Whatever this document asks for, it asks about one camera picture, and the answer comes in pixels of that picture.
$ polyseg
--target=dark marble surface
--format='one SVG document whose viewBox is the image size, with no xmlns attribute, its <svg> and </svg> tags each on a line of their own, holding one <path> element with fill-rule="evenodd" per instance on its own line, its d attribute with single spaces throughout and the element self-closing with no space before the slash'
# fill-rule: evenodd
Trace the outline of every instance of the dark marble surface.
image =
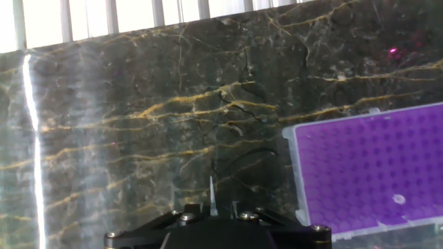
<svg viewBox="0 0 443 249">
<path fill-rule="evenodd" d="M 0 55 L 0 248 L 101 248 L 207 201 L 211 175 L 218 201 L 292 216 L 282 128 L 443 101 L 442 11 L 313 1 Z M 427 227 L 335 247 L 438 243 Z"/>
</svg>

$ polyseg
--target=purple microplate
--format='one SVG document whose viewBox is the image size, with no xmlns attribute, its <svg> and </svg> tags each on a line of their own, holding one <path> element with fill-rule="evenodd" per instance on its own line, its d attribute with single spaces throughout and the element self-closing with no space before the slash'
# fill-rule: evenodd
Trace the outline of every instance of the purple microplate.
<svg viewBox="0 0 443 249">
<path fill-rule="evenodd" d="M 310 224 L 328 225 L 334 234 L 376 232 L 370 228 L 443 216 L 443 104 L 302 124 L 291 132 Z"/>
</svg>

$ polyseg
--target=screw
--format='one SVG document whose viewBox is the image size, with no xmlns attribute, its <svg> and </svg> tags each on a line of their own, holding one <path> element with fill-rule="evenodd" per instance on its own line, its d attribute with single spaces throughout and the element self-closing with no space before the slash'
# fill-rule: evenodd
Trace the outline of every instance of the screw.
<svg viewBox="0 0 443 249">
<path fill-rule="evenodd" d="M 330 229 L 326 225 L 321 225 L 321 224 L 311 225 L 311 228 L 314 229 L 314 231 L 316 231 L 316 232 L 327 231 Z"/>
<path fill-rule="evenodd" d="M 195 214 L 193 213 L 184 213 L 181 215 L 180 219 L 182 221 L 190 221 L 195 218 Z"/>
<path fill-rule="evenodd" d="M 108 236 L 108 238 L 115 238 L 115 237 L 119 237 L 120 235 L 122 235 L 124 233 L 125 233 L 125 231 L 108 232 L 107 236 Z"/>
<path fill-rule="evenodd" d="M 243 221 L 252 221 L 258 219 L 258 214 L 254 214 L 252 212 L 246 211 L 239 215 L 239 219 Z"/>
</svg>

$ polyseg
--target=marble wall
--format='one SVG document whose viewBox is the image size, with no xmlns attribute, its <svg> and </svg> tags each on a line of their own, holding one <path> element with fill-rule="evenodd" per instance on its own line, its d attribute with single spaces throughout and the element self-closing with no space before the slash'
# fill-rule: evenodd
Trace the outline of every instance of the marble wall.
<svg viewBox="0 0 443 249">
<path fill-rule="evenodd" d="M 209 176 L 291 216 L 282 128 L 442 101 L 442 11 L 312 1 L 0 55 L 0 248 L 101 248 L 207 201 Z"/>
</svg>

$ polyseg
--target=window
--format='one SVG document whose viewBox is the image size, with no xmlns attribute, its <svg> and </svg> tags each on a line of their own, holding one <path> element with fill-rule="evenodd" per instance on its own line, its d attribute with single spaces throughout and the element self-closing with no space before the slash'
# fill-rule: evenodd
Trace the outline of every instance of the window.
<svg viewBox="0 0 443 249">
<path fill-rule="evenodd" d="M 0 53 L 302 1 L 0 0 Z"/>
</svg>

